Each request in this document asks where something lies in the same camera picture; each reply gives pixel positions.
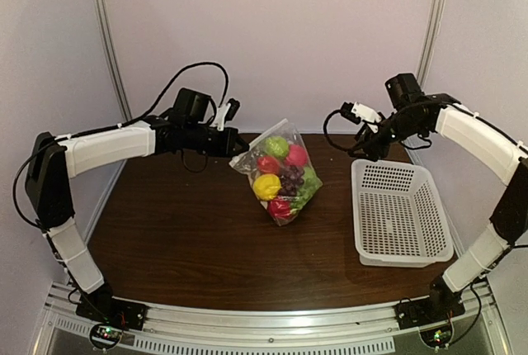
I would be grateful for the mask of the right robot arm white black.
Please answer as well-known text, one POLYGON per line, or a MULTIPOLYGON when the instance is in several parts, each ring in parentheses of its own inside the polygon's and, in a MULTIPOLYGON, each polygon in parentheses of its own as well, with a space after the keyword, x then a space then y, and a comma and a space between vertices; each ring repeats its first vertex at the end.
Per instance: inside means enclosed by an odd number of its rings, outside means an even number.
POLYGON ((389 116, 359 102, 352 105, 351 119, 361 129, 350 156, 378 161, 392 143, 437 133, 472 154, 506 187, 484 232, 430 285, 427 311, 444 318, 461 292, 508 255, 527 231, 527 148, 452 96, 425 94, 411 73, 389 79, 385 88, 395 110, 389 116))

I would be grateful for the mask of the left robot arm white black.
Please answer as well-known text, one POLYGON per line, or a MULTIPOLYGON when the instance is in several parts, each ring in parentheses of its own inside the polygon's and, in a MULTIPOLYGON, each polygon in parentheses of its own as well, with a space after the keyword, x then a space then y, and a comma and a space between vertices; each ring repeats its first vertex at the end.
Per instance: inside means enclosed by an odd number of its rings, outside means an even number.
POLYGON ((216 106, 211 96, 182 88, 173 106, 159 116, 118 124, 84 135, 37 137, 28 163, 26 195, 36 225, 49 240, 79 291, 93 305, 112 298, 111 289, 78 232, 70 181, 111 163, 165 153, 196 151, 233 158, 249 149, 238 129, 227 126, 240 107, 229 99, 216 106))

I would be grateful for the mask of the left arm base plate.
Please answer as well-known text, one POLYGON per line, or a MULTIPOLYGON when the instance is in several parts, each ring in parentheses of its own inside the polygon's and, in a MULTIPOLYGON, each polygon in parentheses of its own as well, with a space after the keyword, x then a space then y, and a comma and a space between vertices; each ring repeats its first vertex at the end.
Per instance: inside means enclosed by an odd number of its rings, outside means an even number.
POLYGON ((75 314, 85 319, 109 324, 125 330, 142 330, 148 307, 143 303, 119 300, 82 298, 75 314))

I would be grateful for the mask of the clear zip top bag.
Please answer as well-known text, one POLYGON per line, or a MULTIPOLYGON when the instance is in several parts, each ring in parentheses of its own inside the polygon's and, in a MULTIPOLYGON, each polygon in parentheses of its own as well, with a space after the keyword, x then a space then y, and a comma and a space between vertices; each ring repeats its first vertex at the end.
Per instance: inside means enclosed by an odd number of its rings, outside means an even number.
POLYGON ((231 159, 246 176, 260 205, 278 226, 288 225, 314 198, 323 182, 295 125, 283 119, 231 159))

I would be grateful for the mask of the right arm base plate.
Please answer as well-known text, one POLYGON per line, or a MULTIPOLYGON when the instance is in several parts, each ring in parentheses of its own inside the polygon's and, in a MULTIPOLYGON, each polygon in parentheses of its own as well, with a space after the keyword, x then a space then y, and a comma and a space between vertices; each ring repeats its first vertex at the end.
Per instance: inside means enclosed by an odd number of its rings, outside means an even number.
POLYGON ((463 315, 465 307, 457 300, 452 305, 436 306, 429 296, 414 300, 404 297, 394 306, 394 312, 399 328, 410 329, 440 323, 447 321, 450 317, 463 315))

